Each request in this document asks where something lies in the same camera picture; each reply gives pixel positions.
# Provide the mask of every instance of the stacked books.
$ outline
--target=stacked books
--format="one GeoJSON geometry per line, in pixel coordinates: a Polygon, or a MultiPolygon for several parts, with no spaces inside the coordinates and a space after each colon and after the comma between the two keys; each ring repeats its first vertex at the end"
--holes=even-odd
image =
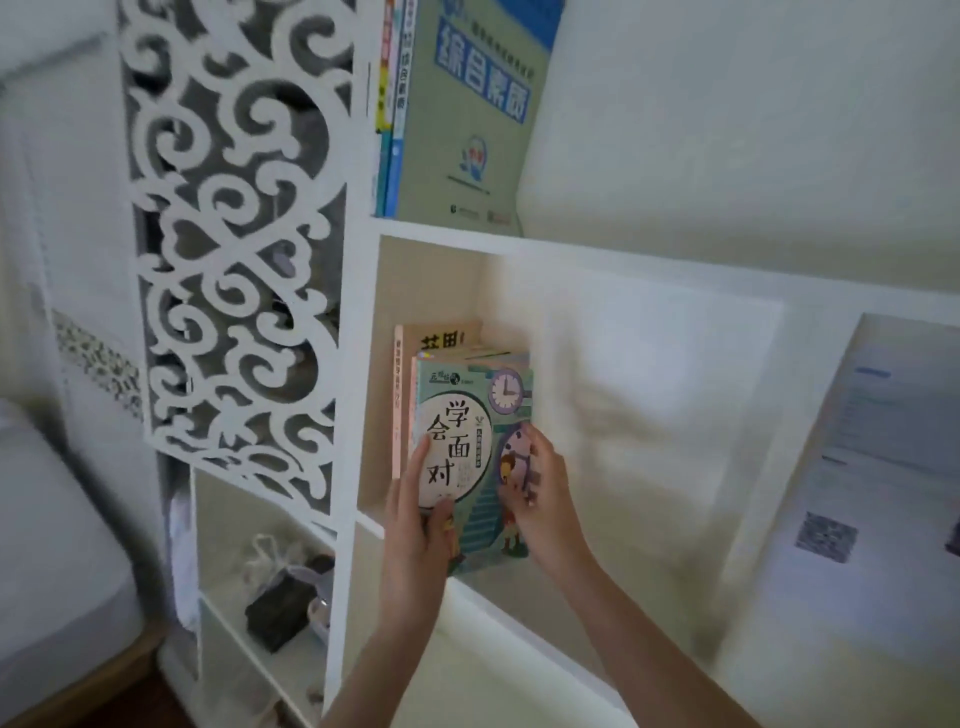
{"type": "Polygon", "coordinates": [[[526,352],[484,347],[480,331],[479,321],[395,331],[394,477],[428,435],[420,508],[454,500],[451,573],[528,555],[497,489],[509,482],[529,492],[536,481],[520,429],[533,414],[534,373],[526,352]]]}
{"type": "Polygon", "coordinates": [[[516,191],[563,10],[564,0],[387,0],[378,216],[520,234],[516,191]]]}

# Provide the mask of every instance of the clock illustration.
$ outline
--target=clock illustration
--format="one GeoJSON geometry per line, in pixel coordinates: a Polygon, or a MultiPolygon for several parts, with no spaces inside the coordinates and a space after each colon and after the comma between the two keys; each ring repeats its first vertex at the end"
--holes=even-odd
{"type": "Polygon", "coordinates": [[[493,374],[490,404],[501,415],[512,414],[523,404],[523,379],[513,369],[501,369],[493,374]]]}

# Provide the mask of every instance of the wooden bed frame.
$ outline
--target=wooden bed frame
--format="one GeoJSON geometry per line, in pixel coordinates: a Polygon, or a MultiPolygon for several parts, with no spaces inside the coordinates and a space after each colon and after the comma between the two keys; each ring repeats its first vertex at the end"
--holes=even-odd
{"type": "Polygon", "coordinates": [[[166,626],[149,622],[136,641],[85,678],[6,723],[3,728],[67,728],[156,669],[166,626]]]}

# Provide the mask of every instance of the green book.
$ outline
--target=green book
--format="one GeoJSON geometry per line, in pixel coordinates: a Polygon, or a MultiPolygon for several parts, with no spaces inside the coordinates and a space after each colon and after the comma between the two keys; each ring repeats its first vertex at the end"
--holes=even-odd
{"type": "Polygon", "coordinates": [[[516,191],[563,0],[408,0],[384,214],[520,234],[516,191]]]}
{"type": "Polygon", "coordinates": [[[482,569],[529,551],[497,489],[536,484],[530,439],[534,373],[527,354],[422,358],[415,362],[411,445],[430,450],[420,472],[420,508],[454,500],[447,524],[450,572],[482,569]]]}

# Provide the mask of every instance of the wooden floor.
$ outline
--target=wooden floor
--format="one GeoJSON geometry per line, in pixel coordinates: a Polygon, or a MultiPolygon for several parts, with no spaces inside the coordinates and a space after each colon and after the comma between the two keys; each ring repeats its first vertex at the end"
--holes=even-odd
{"type": "Polygon", "coordinates": [[[158,673],[120,693],[74,728],[194,728],[158,673]]]}

